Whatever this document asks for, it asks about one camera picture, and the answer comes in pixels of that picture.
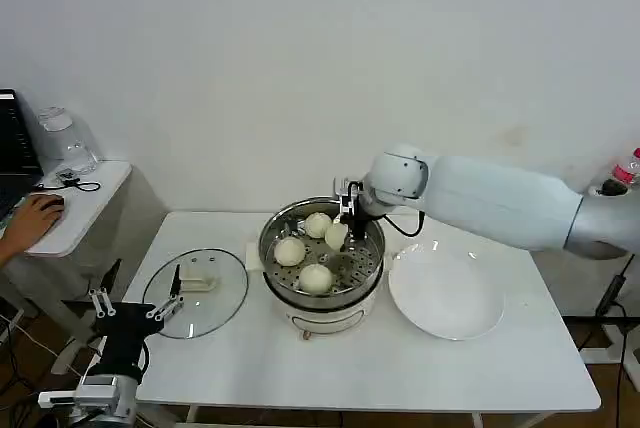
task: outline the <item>glass lid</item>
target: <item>glass lid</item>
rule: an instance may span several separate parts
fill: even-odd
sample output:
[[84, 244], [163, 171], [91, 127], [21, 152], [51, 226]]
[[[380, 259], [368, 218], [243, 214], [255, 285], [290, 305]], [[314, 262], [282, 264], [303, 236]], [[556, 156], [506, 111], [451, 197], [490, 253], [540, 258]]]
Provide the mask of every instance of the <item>glass lid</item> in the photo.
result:
[[178, 267], [184, 304], [165, 322], [161, 335], [176, 339], [206, 335], [242, 306], [249, 287], [247, 270], [238, 257], [220, 249], [188, 251], [166, 263], [149, 281], [143, 303], [160, 306], [167, 301]]

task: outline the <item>white table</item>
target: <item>white table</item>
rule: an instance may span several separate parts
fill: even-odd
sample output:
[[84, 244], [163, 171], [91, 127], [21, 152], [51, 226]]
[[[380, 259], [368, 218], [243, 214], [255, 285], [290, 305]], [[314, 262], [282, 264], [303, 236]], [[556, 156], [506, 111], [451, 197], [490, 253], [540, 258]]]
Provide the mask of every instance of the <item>white table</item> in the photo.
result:
[[[170, 213], [125, 301], [140, 302], [174, 256], [224, 248], [245, 258], [268, 214]], [[407, 228], [416, 217], [395, 217]], [[382, 223], [389, 252], [414, 243]], [[471, 251], [507, 294], [488, 335], [430, 336], [395, 307], [386, 279], [372, 313], [343, 333], [303, 341], [275, 311], [259, 271], [231, 321], [201, 338], [149, 338], [140, 403], [408, 412], [543, 413], [595, 410], [600, 397], [529, 253], [426, 220], [419, 240]], [[479, 416], [474, 418], [481, 422]]]
[[[60, 183], [55, 180], [56, 171], [58, 171], [57, 166], [47, 170], [42, 181], [45, 186], [59, 186]], [[129, 173], [131, 173], [131, 165], [127, 162], [103, 161], [93, 173], [82, 177], [82, 181], [100, 183], [101, 188], [98, 191], [83, 192], [75, 188], [67, 188], [53, 192], [64, 198], [63, 217], [49, 233], [27, 251], [28, 256], [14, 260], [7, 267], [8, 269], [3, 270], [2, 276], [6, 274], [10, 281], [15, 281], [16, 286], [32, 287], [25, 296], [28, 295], [47, 315], [82, 342], [90, 339], [93, 332], [63, 304], [55, 286], [52, 287], [49, 277], [45, 276], [50, 267], [46, 265], [43, 258], [61, 258], [69, 255], [89, 231]], [[29, 271], [27, 280], [20, 280], [21, 277], [26, 276], [20, 266], [23, 263], [28, 263], [35, 268]]]

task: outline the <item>white wall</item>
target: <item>white wall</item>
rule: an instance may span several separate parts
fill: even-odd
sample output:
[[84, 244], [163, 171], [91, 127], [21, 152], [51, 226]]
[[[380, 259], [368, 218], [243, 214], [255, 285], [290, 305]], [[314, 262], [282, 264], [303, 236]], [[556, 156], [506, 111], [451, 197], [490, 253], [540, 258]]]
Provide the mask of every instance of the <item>white wall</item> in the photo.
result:
[[0, 85], [170, 209], [327, 193], [395, 140], [582, 188], [640, 138], [639, 1], [0, 0]]

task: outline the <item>robotic arm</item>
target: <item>robotic arm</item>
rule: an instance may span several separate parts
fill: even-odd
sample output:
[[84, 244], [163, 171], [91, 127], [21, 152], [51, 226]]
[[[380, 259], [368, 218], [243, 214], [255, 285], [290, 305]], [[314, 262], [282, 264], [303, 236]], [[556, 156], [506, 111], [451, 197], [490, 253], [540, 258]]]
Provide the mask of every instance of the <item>robotic arm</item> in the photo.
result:
[[397, 145], [376, 157], [354, 200], [370, 218], [407, 206], [525, 250], [589, 258], [640, 250], [640, 199], [582, 196], [561, 180], [471, 158], [430, 157]]

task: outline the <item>person's hand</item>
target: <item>person's hand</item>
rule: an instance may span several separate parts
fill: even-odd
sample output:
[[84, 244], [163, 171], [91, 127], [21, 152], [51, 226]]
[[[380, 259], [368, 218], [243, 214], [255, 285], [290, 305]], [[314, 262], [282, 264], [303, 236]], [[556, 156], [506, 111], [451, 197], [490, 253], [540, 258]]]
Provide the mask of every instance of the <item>person's hand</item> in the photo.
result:
[[64, 205], [52, 205], [44, 210], [42, 208], [53, 200], [61, 199], [58, 195], [29, 196], [16, 210], [0, 239], [4, 254], [15, 256], [35, 245], [64, 211]]

